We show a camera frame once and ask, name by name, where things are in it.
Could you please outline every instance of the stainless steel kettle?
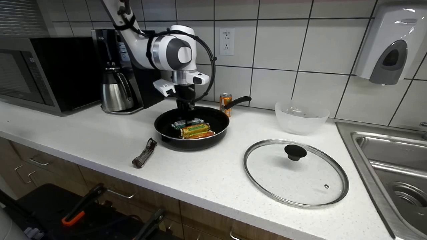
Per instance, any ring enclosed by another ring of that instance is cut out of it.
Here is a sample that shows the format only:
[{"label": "stainless steel kettle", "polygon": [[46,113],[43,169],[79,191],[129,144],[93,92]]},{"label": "stainless steel kettle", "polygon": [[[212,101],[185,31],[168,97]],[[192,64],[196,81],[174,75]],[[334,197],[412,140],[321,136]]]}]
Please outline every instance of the stainless steel kettle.
[{"label": "stainless steel kettle", "polygon": [[105,68],[102,81],[102,104],[106,113],[122,112],[134,107],[133,91],[120,68]]}]

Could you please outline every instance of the pan handle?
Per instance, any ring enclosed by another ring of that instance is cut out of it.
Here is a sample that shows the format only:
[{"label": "pan handle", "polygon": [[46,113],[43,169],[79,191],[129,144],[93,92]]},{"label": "pan handle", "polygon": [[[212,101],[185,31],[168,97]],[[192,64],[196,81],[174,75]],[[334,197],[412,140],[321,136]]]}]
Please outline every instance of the pan handle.
[{"label": "pan handle", "polygon": [[228,108],[232,108],[232,107],[237,105],[238,103],[250,101],[250,100],[252,100],[252,97],[249,97],[249,96],[242,96],[242,97],[238,97],[238,99],[228,103],[226,105],[224,105],[224,108],[228,109]]}]

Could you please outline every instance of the white countertop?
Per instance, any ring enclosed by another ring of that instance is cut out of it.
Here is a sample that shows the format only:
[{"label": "white countertop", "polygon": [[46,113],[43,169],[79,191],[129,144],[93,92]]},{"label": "white countertop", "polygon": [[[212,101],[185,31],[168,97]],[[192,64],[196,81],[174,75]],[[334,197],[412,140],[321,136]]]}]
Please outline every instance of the white countertop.
[{"label": "white countertop", "polygon": [[[296,136],[278,129],[272,111],[236,107],[217,145],[176,152],[160,143],[153,128],[154,119],[172,108],[174,101],[162,101],[117,116],[95,105],[58,117],[0,103],[0,136],[290,239],[390,239],[333,123],[313,135]],[[158,145],[136,169],[130,160],[149,137]],[[346,173],[346,196],[318,209],[266,197],[242,168],[245,149],[265,139],[304,143],[329,155]]]}]

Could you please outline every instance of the lid rim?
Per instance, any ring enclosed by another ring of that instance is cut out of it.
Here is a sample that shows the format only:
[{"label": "lid rim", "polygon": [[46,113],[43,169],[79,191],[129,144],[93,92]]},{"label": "lid rim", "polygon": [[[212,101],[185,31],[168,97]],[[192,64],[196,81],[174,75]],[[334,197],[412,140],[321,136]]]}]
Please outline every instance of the lid rim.
[{"label": "lid rim", "polygon": [[[264,188],[262,185],[260,185],[254,179],[253,176],[249,173],[249,169],[248,169],[248,156],[257,148],[260,147],[264,147],[264,145],[270,145],[270,144],[293,144],[293,145],[298,145],[301,148],[304,148],[306,152],[312,152],[314,155],[317,155],[318,157],[321,157],[322,160],[325,160],[338,175],[340,180],[341,180],[341,184],[342,184],[342,189],[340,192],[340,195],[333,199],[332,201],[326,201],[326,203],[320,203],[320,204],[302,204],[302,203],[297,203],[297,201],[292,201],[292,200],[288,200],[288,199],[284,199],[284,197],[280,197],[274,193],[272,193],[270,191],[268,191],[266,188]],[[288,205],[292,205],[292,207],[298,207],[298,208],[321,208],[321,207],[326,207],[326,205],[330,205],[330,204],[334,204],[337,201],[340,201],[341,199],[344,199],[348,193],[348,188],[349,188],[349,183],[348,183],[348,177],[344,172],[344,169],[332,159],[329,157],[326,153],[321,152],[320,149],[317,148],[313,148],[310,145],[305,145],[305,144],[298,144],[298,143],[294,143],[294,141],[285,141],[285,140],[274,140],[274,139],[268,139],[268,140],[262,140],[262,141],[257,141],[254,144],[252,144],[244,153],[244,157],[242,157],[242,167],[245,169],[245,173],[246,176],[249,177],[249,180],[252,181],[253,185],[256,185],[264,195],[269,196],[270,199],[278,201],[278,203],[284,203],[284,204],[288,204]]]}]

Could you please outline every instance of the plastic container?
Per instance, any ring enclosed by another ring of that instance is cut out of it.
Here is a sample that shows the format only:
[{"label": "plastic container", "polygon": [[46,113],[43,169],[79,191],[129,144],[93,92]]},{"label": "plastic container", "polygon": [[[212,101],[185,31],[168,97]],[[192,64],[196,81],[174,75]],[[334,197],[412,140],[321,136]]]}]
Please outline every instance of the plastic container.
[{"label": "plastic container", "polygon": [[274,112],[278,127],[293,135],[314,132],[329,116],[329,111],[324,107],[294,101],[277,101]]}]

